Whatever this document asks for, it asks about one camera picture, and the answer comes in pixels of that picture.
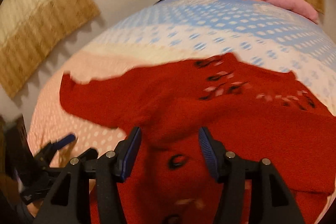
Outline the red embroidered knit sweater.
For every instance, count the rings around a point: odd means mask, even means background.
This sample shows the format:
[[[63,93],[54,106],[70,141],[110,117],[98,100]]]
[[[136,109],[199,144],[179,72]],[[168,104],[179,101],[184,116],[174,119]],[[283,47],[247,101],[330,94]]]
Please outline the red embroidered knit sweater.
[[[108,128],[142,131],[130,178],[119,185],[128,223],[211,223],[221,187],[198,143],[207,127],[236,155],[268,158],[314,223],[335,187],[335,116],[292,72],[240,62],[232,53],[77,83],[65,73],[62,108]]]

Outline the pink pillow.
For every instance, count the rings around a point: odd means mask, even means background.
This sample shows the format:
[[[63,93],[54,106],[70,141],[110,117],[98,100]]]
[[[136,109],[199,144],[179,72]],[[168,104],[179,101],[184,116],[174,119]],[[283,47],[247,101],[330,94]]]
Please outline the pink pillow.
[[[305,0],[263,0],[274,6],[292,11],[318,24],[318,12]]]

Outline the beige side window curtain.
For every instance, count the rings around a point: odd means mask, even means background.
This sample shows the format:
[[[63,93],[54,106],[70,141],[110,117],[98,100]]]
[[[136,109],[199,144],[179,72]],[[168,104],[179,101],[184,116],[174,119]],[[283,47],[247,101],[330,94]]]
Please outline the beige side window curtain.
[[[1,86],[14,98],[60,40],[100,15],[94,0],[3,0]]]

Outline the polka dot bed cover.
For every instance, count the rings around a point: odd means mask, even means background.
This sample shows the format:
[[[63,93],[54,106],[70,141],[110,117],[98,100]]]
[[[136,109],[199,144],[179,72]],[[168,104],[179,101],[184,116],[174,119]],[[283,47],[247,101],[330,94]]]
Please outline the polka dot bed cover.
[[[76,140],[60,150],[53,166],[66,166],[90,147],[100,155],[130,132],[108,128],[66,112],[60,85],[120,77],[137,67],[203,60],[232,53],[243,63],[292,72],[335,116],[335,44],[312,21],[251,0],[164,0],[103,32],[73,55],[43,88],[28,134],[31,152],[69,133]]]

